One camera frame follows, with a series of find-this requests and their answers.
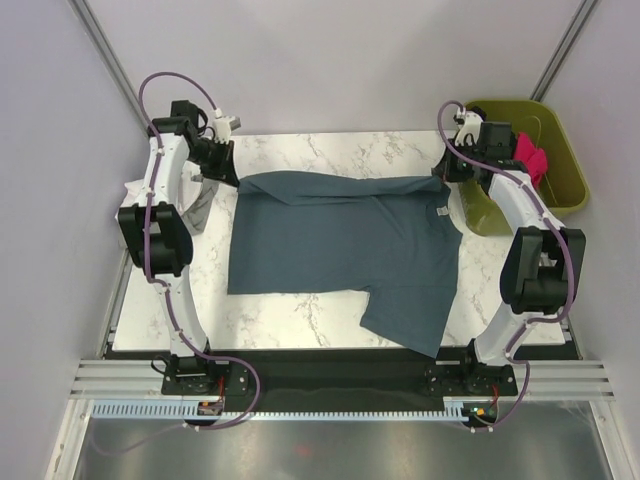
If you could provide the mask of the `blue-grey t-shirt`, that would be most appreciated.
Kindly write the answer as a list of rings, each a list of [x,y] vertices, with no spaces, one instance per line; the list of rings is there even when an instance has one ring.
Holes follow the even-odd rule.
[[[363,328],[436,357],[462,240],[440,179],[273,171],[237,193],[228,293],[365,292]]]

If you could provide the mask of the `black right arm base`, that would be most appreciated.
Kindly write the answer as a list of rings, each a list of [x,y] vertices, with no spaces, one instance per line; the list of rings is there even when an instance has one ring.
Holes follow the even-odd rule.
[[[430,364],[425,371],[432,395],[454,397],[516,396],[518,387],[510,366]]]

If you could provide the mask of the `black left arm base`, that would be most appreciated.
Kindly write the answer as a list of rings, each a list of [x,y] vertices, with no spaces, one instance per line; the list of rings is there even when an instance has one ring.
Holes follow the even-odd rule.
[[[163,362],[163,395],[240,397],[253,392],[248,368],[237,362],[176,355]]]

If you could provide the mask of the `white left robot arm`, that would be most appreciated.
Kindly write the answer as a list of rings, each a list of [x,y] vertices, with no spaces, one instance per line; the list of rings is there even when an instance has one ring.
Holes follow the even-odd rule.
[[[231,187],[239,185],[230,133],[236,117],[203,109],[188,100],[171,104],[170,115],[151,121],[149,161],[141,191],[121,207],[117,221],[129,255],[160,298],[170,335],[170,352],[178,358],[205,353],[209,343],[197,316],[189,279],[194,256],[192,236],[177,209],[184,166]]]

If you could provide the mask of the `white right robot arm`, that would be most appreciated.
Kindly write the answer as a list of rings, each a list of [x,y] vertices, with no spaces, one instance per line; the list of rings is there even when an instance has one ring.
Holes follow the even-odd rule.
[[[513,361],[535,326],[559,323],[568,315],[577,294],[586,236],[552,214],[524,163],[511,159],[509,124],[486,122],[466,109],[460,109],[454,121],[457,132],[443,139],[445,152],[433,175],[449,183],[476,183],[499,207],[513,234],[499,281],[502,302],[472,342],[476,359],[457,371],[460,386],[477,394],[493,383],[491,366]]]

